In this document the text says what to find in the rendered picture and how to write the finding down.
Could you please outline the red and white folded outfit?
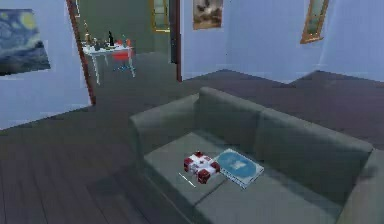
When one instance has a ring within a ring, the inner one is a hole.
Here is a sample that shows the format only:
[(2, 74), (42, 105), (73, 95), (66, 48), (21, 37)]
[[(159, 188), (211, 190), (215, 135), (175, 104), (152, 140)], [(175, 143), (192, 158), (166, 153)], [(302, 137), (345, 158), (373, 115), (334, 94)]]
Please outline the red and white folded outfit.
[(206, 184), (221, 171), (220, 164), (201, 151), (196, 151), (183, 161), (184, 170), (196, 176), (200, 184)]

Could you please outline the grey green sofa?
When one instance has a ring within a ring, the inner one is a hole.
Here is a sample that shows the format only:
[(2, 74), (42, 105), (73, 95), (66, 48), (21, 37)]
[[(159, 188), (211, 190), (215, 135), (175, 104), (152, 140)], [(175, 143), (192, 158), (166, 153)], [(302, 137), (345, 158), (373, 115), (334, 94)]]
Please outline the grey green sofa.
[[(366, 141), (209, 87), (129, 123), (139, 173), (190, 224), (384, 224), (384, 151)], [(228, 148), (264, 167), (246, 189), (184, 170)]]

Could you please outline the thin white pencil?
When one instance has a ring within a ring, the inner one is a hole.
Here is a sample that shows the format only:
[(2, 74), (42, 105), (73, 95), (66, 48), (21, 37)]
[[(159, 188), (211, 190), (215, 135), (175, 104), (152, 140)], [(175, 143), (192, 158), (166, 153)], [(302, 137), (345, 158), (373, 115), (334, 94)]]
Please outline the thin white pencil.
[(188, 182), (192, 187), (196, 188), (196, 185), (194, 185), (189, 179), (187, 179), (184, 175), (181, 173), (178, 173), (181, 178), (183, 178), (186, 182)]

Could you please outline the blue book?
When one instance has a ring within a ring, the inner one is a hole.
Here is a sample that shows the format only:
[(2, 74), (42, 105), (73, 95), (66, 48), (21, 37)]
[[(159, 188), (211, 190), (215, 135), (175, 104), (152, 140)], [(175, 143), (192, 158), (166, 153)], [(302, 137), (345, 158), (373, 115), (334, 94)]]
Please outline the blue book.
[(231, 148), (221, 152), (214, 160), (220, 165), (220, 172), (242, 189), (246, 189), (264, 171), (263, 166)]

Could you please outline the red chair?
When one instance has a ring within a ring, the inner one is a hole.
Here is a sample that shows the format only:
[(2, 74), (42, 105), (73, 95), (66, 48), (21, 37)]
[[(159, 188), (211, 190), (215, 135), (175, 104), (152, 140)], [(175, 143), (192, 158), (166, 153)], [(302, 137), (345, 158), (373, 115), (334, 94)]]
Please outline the red chair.
[[(119, 40), (117, 43), (120, 43), (122, 46), (125, 46), (125, 47), (131, 47), (131, 40), (130, 39), (126, 39), (124, 42)], [(113, 71), (116, 71), (116, 70), (124, 71), (124, 70), (130, 69), (131, 66), (127, 66), (126, 61), (129, 62), (129, 59), (131, 59), (132, 55), (133, 55), (132, 49), (126, 50), (126, 51), (118, 51), (117, 53), (113, 53), (112, 58), (116, 61), (121, 62), (121, 65), (114, 68)]]

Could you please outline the brown framed dark painting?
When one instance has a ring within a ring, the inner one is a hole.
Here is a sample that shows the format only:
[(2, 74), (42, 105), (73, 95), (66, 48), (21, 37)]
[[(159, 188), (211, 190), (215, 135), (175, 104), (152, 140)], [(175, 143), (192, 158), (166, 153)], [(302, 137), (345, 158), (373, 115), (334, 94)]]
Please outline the brown framed dark painting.
[(222, 26), (223, 0), (193, 0), (193, 29)]

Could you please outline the gold framed window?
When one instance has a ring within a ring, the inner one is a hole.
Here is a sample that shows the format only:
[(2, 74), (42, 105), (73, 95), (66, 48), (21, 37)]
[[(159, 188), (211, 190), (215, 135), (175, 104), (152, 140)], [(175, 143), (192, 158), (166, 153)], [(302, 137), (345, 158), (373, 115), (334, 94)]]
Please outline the gold framed window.
[(169, 0), (150, 0), (151, 26), (154, 32), (169, 33)]

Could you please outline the white table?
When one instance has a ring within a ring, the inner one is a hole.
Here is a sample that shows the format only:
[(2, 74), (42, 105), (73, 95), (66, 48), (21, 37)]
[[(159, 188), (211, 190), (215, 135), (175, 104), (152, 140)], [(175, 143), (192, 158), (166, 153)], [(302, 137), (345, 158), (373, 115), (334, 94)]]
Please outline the white table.
[(103, 56), (105, 59), (105, 62), (108, 63), (107, 56), (109, 54), (124, 52), (124, 53), (128, 53), (129, 55), (132, 55), (132, 52), (133, 52), (132, 47), (129, 47), (129, 46), (123, 47), (122, 45), (116, 45), (111, 49), (100, 48), (99, 50), (96, 50), (94, 46), (85, 46), (82, 48), (82, 50), (85, 55), (90, 56), (92, 59), (97, 84), (100, 84), (100, 73), (99, 73), (98, 63), (97, 63), (98, 56)]

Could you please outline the brass candlestick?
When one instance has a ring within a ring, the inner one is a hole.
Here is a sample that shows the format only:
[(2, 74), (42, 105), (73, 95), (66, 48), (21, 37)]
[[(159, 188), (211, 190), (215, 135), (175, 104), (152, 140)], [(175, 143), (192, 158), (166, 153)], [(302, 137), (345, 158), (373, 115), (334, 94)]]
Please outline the brass candlestick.
[(89, 33), (88, 24), (86, 20), (84, 20), (84, 29), (85, 29), (85, 42), (87, 45), (91, 45), (91, 35)]

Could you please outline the gold framed green painting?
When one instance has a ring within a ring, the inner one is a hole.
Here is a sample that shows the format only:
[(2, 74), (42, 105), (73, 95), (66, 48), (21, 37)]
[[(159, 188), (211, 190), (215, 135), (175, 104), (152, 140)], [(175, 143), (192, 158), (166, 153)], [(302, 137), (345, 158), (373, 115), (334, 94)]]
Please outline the gold framed green painting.
[(329, 0), (310, 0), (300, 43), (322, 40), (321, 36)]

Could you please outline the blue swirling night painting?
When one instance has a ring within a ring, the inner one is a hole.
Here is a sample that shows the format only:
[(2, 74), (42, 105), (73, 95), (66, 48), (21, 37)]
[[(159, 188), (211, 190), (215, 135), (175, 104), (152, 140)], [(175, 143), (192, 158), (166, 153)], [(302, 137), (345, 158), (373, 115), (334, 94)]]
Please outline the blue swirling night painting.
[(0, 76), (50, 69), (32, 9), (0, 9)]

